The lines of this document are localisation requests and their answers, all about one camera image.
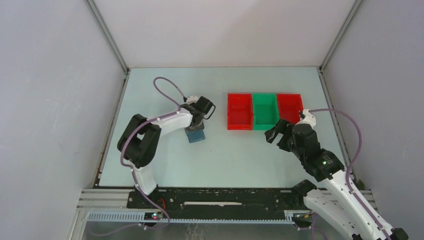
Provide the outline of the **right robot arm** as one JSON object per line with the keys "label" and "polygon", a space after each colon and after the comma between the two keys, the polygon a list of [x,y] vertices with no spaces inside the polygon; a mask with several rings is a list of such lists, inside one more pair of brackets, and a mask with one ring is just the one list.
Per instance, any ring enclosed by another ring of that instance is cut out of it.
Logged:
{"label": "right robot arm", "polygon": [[357,189],[341,161],[321,147],[313,121],[297,124],[280,119],[265,132],[268,143],[282,134],[279,149],[293,153],[304,170],[322,184],[337,204],[330,203],[323,192],[309,180],[296,184],[291,191],[291,204],[297,209],[312,210],[348,240],[407,240],[402,228],[385,221]]}

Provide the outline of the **blue leather card holder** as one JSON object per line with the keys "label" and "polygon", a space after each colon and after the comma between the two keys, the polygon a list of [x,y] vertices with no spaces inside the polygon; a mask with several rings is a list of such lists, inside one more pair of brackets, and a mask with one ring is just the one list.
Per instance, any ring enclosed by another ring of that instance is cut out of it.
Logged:
{"label": "blue leather card holder", "polygon": [[187,134],[188,142],[190,144],[200,142],[206,139],[203,129],[196,131],[189,131]]}

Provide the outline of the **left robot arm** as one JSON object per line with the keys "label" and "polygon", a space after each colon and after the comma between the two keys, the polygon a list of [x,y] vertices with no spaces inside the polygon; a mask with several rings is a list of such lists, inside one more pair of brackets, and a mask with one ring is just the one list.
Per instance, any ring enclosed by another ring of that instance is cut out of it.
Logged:
{"label": "left robot arm", "polygon": [[183,129],[189,143],[206,139],[204,121],[215,112],[216,106],[204,96],[184,99],[174,112],[148,119],[135,114],[121,135],[117,149],[121,152],[121,165],[130,168],[138,201],[145,208],[153,208],[158,202],[157,188],[151,162],[155,157],[160,137]]}

